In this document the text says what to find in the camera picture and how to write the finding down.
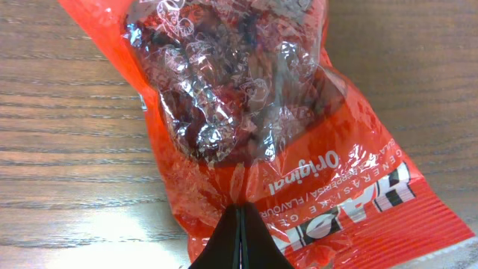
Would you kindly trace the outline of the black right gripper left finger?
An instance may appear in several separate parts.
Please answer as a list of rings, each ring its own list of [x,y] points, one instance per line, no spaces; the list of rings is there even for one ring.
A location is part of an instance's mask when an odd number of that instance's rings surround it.
[[[240,268],[240,209],[230,205],[223,212],[205,249],[189,269]]]

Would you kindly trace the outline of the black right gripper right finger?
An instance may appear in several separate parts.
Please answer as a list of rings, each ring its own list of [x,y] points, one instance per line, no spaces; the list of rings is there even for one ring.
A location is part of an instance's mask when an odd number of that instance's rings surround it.
[[[270,235],[253,203],[244,203],[240,217],[242,269],[294,269]]]

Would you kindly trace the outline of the red Hacks candy bag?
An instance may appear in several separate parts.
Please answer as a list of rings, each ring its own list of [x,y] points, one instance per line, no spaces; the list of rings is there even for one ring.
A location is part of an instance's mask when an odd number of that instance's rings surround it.
[[[331,64],[322,0],[67,0],[140,95],[191,264],[253,203],[294,268],[388,268],[474,236]]]

